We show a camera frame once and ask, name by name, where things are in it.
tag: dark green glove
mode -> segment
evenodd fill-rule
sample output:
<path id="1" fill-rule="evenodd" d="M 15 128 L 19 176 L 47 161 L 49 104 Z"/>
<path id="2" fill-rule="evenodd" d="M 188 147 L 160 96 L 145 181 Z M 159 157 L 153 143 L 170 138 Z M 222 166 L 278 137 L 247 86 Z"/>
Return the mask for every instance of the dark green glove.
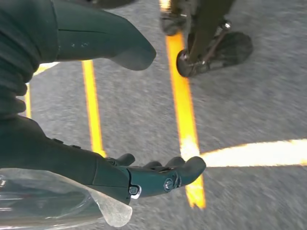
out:
<path id="1" fill-rule="evenodd" d="M 129 204 L 156 196 L 200 176 L 199 157 L 166 167 L 129 167 L 132 155 L 104 159 L 78 146 L 46 137 L 35 121 L 17 115 L 40 63 L 108 58 L 132 70 L 150 66 L 156 51 L 129 21 L 114 14 L 63 0 L 0 1 L 0 168 L 47 170 Z"/>

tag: yellow road marking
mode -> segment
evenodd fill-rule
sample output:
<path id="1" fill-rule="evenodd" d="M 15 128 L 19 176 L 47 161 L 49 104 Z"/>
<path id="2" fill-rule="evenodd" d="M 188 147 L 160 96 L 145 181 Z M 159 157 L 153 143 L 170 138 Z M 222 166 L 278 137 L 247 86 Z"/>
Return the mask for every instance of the yellow road marking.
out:
<path id="1" fill-rule="evenodd" d="M 200 156 L 193 102 L 188 78 L 179 75 L 176 67 L 177 54 L 184 49 L 182 34 L 167 36 L 166 46 L 171 72 L 175 109 L 179 135 L 180 152 L 185 161 Z M 203 176 L 186 186 L 186 193 L 191 207 L 206 207 Z"/>
<path id="2" fill-rule="evenodd" d="M 34 76 L 42 73 L 45 70 L 50 69 L 51 67 L 54 67 L 55 65 L 59 64 L 59 62 L 52 62 L 52 63 L 44 63 L 44 64 L 41 64 L 39 65 L 39 69 L 34 73 Z"/>
<path id="3" fill-rule="evenodd" d="M 27 90 L 25 95 L 25 103 L 26 103 L 26 116 L 28 118 L 32 118 L 31 113 L 31 96 L 29 91 L 29 83 L 26 84 Z"/>
<path id="4" fill-rule="evenodd" d="M 207 167 L 307 166 L 307 139 L 260 142 L 203 153 Z"/>
<path id="5" fill-rule="evenodd" d="M 88 116 L 91 148 L 94 152 L 106 157 L 103 150 L 98 102 L 97 100 L 93 61 L 82 61 L 83 76 L 85 86 L 86 105 Z"/>

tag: transparent plastic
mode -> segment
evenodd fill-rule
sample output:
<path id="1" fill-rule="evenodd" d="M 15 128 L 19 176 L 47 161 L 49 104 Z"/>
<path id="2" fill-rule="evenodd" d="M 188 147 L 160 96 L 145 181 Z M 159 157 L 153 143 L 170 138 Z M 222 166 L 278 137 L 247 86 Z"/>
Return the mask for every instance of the transparent plastic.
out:
<path id="1" fill-rule="evenodd" d="M 0 230 L 127 224 L 130 206 L 48 171 L 0 169 Z"/>

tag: wheel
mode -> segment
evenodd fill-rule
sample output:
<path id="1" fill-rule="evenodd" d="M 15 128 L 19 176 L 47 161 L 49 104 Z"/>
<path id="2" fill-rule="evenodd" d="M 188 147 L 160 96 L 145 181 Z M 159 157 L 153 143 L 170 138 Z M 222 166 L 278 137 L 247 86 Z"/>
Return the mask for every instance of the wheel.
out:
<path id="1" fill-rule="evenodd" d="M 182 77 L 191 77 L 195 74 L 194 65 L 187 61 L 187 50 L 183 49 L 177 55 L 176 66 L 178 73 Z"/>

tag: gray asphalt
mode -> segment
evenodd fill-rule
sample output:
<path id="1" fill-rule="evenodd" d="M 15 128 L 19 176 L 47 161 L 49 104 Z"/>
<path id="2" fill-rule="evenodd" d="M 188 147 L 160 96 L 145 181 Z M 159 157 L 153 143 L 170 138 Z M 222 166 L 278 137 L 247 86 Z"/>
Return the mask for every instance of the gray asphalt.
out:
<path id="1" fill-rule="evenodd" d="M 95 61 L 104 149 L 113 157 L 135 154 L 136 164 L 179 155 L 158 2 L 113 12 L 142 32 L 157 57 L 141 72 Z M 229 18 L 234 30 L 250 35 L 255 51 L 243 65 L 191 80 L 201 152 L 306 138 L 307 1 L 237 0 Z M 60 63 L 31 84 L 33 117 L 47 135 L 91 148 L 81 63 Z M 205 210 L 190 208 L 179 189 L 133 201 L 132 218 L 122 229 L 307 229 L 306 168 L 208 168 L 204 178 Z"/>

